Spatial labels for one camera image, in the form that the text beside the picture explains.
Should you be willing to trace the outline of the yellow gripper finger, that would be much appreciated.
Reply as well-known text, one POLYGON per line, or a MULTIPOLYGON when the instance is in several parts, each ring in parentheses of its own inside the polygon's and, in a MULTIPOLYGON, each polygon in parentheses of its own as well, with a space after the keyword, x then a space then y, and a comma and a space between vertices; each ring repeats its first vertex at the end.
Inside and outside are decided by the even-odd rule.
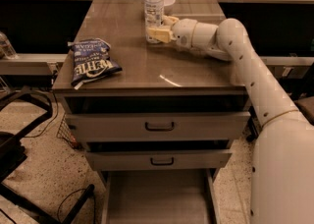
POLYGON ((160 26, 146 29, 148 41, 151 43, 169 43, 174 39, 170 26, 160 26))
POLYGON ((178 17, 174 16, 163 16, 163 22, 165 26, 173 26, 179 20, 178 17))

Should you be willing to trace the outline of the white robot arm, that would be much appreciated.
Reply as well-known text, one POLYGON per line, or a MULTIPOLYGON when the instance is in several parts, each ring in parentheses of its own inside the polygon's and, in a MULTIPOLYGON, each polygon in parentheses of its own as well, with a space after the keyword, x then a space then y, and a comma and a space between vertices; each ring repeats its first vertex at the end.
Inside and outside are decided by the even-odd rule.
POLYGON ((166 16, 148 27, 159 41, 232 60, 262 127, 253 151, 251 224, 314 224, 314 126, 255 52, 244 25, 219 25, 166 16))

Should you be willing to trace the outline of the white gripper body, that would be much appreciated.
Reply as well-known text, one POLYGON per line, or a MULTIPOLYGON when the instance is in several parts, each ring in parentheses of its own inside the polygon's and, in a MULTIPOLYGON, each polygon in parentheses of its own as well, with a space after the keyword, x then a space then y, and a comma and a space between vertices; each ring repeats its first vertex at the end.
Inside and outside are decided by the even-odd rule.
POLYGON ((190 49, 192 46, 192 38, 197 20, 182 19, 178 20, 172 26, 172 32, 176 39, 178 47, 190 49))

